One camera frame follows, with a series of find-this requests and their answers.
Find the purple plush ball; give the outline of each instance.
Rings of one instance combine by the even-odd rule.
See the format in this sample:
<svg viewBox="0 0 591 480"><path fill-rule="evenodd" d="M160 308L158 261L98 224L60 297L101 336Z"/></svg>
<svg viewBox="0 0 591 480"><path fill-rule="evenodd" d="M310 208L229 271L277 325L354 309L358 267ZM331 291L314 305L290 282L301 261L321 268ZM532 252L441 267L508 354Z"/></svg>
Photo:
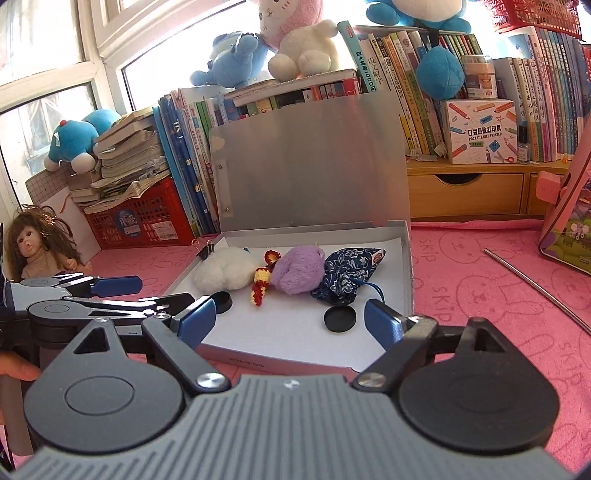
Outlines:
<svg viewBox="0 0 591 480"><path fill-rule="evenodd" d="M275 264L271 285L289 295L314 290L324 277L324 251L314 245L294 247Z"/></svg>

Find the metal rod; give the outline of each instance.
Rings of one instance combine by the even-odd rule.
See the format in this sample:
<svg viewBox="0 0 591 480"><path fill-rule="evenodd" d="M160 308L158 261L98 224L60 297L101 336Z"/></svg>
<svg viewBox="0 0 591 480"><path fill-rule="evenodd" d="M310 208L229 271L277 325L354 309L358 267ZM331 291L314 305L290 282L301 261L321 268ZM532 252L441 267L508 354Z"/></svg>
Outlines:
<svg viewBox="0 0 591 480"><path fill-rule="evenodd" d="M517 275L521 280L524 280L527 284L531 287L534 287L538 292L540 292L544 297L546 297L549 301L551 301L554 305L556 305L560 310L565 312L577 325L579 325L588 335L591 335L591 326L588 323L584 322L575 312L573 312L570 308L568 308L564 303L562 303L559 299L554 297L550 292L540 287L535 281L529 278L520 270L517 270L513 265L509 262L503 260L499 255L494 252L491 252L487 248L484 249L484 253L488 256L494 258L497 262L503 265L505 268L511 270L515 275Z"/></svg>

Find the white plush toy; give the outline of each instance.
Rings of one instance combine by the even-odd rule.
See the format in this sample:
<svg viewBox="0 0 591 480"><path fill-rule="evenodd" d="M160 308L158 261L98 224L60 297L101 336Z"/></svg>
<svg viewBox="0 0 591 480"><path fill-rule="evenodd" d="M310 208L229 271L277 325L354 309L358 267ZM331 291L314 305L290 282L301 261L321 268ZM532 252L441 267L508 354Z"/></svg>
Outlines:
<svg viewBox="0 0 591 480"><path fill-rule="evenodd" d="M336 24L321 20L322 0L259 0L261 35L277 50L269 72L282 82L339 68Z"/></svg>
<svg viewBox="0 0 591 480"><path fill-rule="evenodd" d="M238 247L217 249L194 271L195 287L204 295L223 290L240 290L252 283L259 262Z"/></svg>

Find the pink tablecloth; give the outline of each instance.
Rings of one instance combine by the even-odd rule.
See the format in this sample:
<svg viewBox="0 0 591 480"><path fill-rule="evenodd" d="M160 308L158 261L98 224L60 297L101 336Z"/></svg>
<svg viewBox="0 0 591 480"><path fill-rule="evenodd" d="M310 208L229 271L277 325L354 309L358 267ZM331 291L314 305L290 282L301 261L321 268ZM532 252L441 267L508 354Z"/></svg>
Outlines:
<svg viewBox="0 0 591 480"><path fill-rule="evenodd" d="M535 220L413 225L415 310L448 325L485 316L526 354L560 395L547 449L575 471L591 460L591 338L482 252L495 251L591 323L591 277L539 256L539 227ZM98 275L139 275L144 290L137 297L149 297L162 294L195 254L192 247L111 250L93 265ZM248 372L216 366L234 381Z"/></svg>

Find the red and yellow crochet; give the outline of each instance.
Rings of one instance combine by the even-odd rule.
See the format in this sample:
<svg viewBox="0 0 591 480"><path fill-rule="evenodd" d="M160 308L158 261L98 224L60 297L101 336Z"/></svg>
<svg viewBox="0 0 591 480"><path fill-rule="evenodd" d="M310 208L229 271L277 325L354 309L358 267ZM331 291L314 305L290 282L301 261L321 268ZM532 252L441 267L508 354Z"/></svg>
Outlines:
<svg viewBox="0 0 591 480"><path fill-rule="evenodd" d="M271 272L277 260L281 258L279 252L267 250L265 253L266 267L259 267L255 270L254 284L251 292L251 303L257 307L261 306L265 291L271 286Z"/></svg>

